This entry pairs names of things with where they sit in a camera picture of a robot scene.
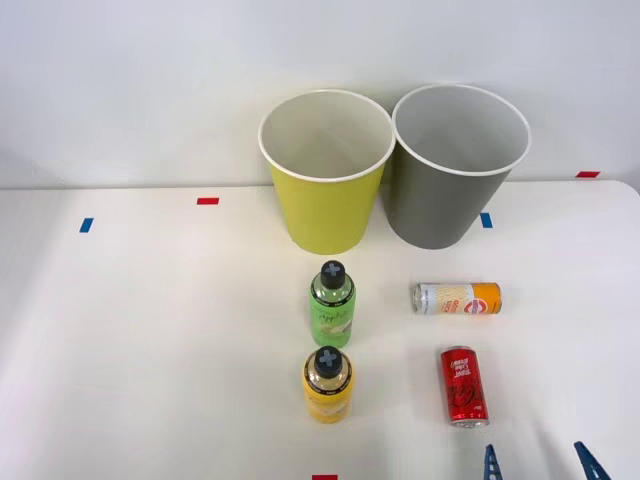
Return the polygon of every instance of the gray paper cup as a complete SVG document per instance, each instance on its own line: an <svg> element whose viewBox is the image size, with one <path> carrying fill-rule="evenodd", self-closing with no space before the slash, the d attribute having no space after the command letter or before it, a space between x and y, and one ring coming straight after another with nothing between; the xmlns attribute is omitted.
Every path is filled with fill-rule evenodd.
<svg viewBox="0 0 640 480"><path fill-rule="evenodd" d="M531 146L524 116L477 87L419 88L392 119L398 145L387 216L400 238L420 248L460 240Z"/></svg>

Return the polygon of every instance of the can lid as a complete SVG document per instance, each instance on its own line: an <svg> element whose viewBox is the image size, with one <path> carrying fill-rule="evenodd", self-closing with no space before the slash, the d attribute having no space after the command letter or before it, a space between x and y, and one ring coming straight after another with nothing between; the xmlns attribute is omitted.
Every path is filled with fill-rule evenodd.
<svg viewBox="0 0 640 480"><path fill-rule="evenodd" d="M320 347L313 365L322 378L337 377L342 370L342 354L335 347Z"/></svg>
<svg viewBox="0 0 640 480"><path fill-rule="evenodd" d="M455 345L453 347L445 348L444 350L442 350L442 353L447 353L447 352L450 352L451 350L470 350L473 352L473 348L467 347L466 345Z"/></svg>
<svg viewBox="0 0 640 480"><path fill-rule="evenodd" d="M344 269L344 265L337 260L329 260L322 265L322 270L320 270L320 282L322 282L322 285L326 288L335 290L336 288L340 288L344 285L346 274L347 272Z"/></svg>

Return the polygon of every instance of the yellow plastic bottle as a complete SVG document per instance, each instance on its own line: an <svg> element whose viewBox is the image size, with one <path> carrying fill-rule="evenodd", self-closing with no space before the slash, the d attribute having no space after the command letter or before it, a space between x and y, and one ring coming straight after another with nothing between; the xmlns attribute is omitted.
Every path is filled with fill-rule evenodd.
<svg viewBox="0 0 640 480"><path fill-rule="evenodd" d="M335 347L321 347L307 358L302 383L307 408L322 423L342 420L351 406L355 375L347 356Z"/></svg>

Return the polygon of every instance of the green plastic bottle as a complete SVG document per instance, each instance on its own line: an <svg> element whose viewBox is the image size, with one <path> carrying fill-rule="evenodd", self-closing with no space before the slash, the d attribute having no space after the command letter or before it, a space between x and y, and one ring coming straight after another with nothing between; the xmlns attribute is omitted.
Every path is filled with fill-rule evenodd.
<svg viewBox="0 0 640 480"><path fill-rule="evenodd" d="M311 332L320 346L344 347L351 337L356 286L340 262L329 260L311 282Z"/></svg>

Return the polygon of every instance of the paper cup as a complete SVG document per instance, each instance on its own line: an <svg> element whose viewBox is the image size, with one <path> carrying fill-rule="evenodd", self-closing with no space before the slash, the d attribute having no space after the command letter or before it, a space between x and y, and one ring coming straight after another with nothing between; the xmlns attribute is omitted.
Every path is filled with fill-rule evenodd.
<svg viewBox="0 0 640 480"><path fill-rule="evenodd" d="M389 223L420 248L456 243L531 147L524 116L466 85L433 85L393 110L398 140L386 204Z"/></svg>
<svg viewBox="0 0 640 480"><path fill-rule="evenodd" d="M318 90L277 106L258 141L291 239L325 255L355 246L395 145L389 114L362 95Z"/></svg>

